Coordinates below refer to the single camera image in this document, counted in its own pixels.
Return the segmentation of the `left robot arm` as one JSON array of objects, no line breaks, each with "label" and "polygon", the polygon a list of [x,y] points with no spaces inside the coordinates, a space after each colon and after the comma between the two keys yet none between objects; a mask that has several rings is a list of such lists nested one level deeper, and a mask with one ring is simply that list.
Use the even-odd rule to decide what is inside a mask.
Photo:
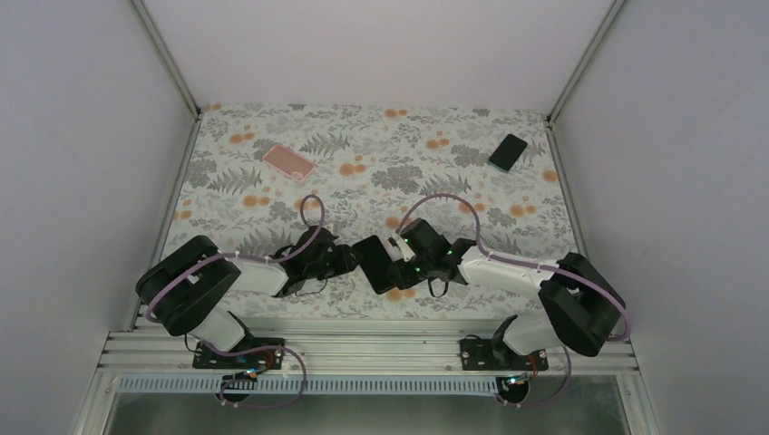
[{"label": "left robot arm", "polygon": [[228,366],[239,367],[256,346],[250,330],[219,303],[229,290],[280,299],[300,295],[308,281],[323,284],[353,272],[361,255],[338,245],[329,230],[312,226],[293,246],[266,257],[223,253],[196,236],[142,275],[137,296],[146,318],[171,336],[191,335]]}]

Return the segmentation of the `black phone case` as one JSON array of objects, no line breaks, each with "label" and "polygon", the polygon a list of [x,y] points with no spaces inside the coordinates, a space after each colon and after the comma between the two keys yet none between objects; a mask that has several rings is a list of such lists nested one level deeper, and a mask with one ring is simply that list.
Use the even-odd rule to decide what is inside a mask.
[{"label": "black phone case", "polygon": [[395,288],[388,275],[393,259],[389,256],[378,236],[367,237],[352,245],[358,265],[377,295],[382,295]]}]

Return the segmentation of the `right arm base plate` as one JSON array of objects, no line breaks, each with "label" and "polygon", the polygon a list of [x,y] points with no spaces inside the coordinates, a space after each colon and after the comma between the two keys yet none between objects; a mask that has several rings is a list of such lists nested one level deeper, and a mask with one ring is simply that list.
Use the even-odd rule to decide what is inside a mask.
[{"label": "right arm base plate", "polygon": [[501,339],[468,334],[459,341],[459,357],[464,371],[541,371],[549,368],[544,350],[520,355]]}]

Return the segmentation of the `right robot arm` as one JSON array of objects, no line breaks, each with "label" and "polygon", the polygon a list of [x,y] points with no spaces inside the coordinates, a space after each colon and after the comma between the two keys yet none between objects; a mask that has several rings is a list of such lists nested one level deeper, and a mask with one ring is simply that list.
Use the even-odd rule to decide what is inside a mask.
[{"label": "right robot arm", "polygon": [[559,260],[494,253],[478,240],[451,242],[421,218],[388,241],[402,255],[388,269],[399,287],[439,280],[495,288],[541,304],[541,313],[515,314],[497,333],[491,355],[503,369],[514,368],[526,354],[557,346],[594,357],[627,312],[616,290],[577,253]]}]

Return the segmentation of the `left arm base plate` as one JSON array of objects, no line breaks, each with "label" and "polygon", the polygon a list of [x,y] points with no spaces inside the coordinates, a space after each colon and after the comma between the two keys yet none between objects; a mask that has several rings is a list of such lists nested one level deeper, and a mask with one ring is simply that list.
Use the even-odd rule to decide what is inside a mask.
[{"label": "left arm base plate", "polygon": [[282,370],[286,340],[283,338],[246,338],[230,350],[230,356],[216,353],[204,343],[194,350],[192,367],[197,370],[223,370],[237,376],[255,378],[263,372]]}]

